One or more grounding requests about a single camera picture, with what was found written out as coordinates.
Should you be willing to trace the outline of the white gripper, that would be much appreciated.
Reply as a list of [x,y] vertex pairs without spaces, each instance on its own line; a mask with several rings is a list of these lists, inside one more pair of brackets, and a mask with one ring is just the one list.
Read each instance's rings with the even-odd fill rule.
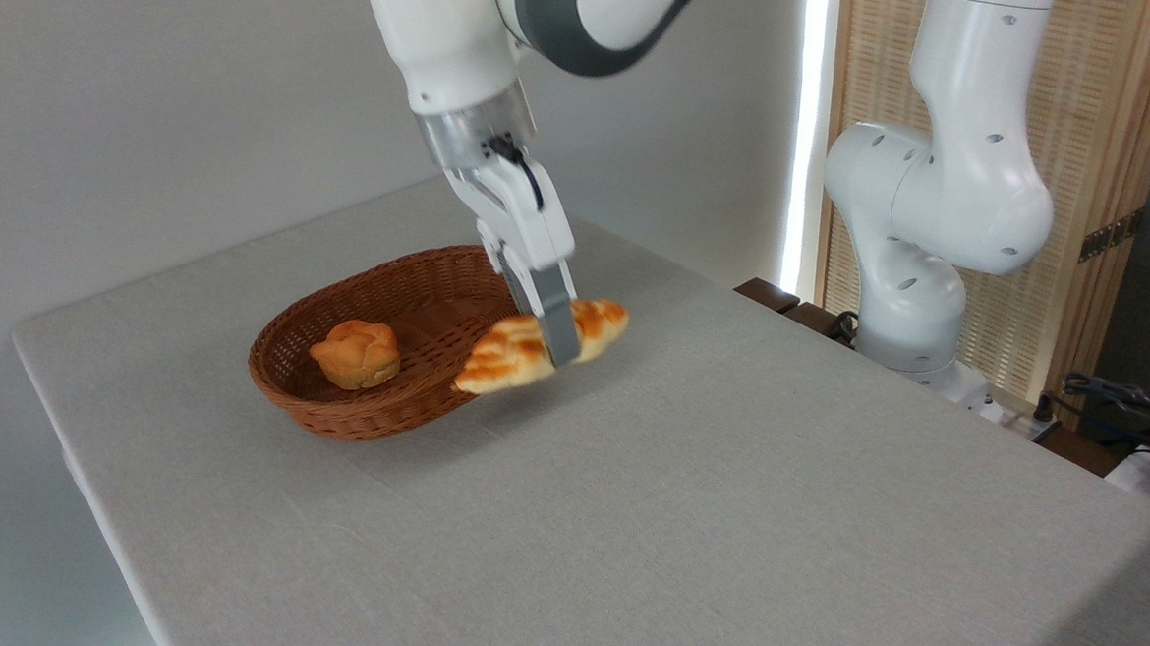
[[[549,174],[524,152],[485,149],[445,149],[442,168],[476,215],[489,264],[501,275],[518,312],[538,320],[553,366],[570,364],[580,352],[566,266],[574,233]],[[520,276],[508,248],[524,264]]]

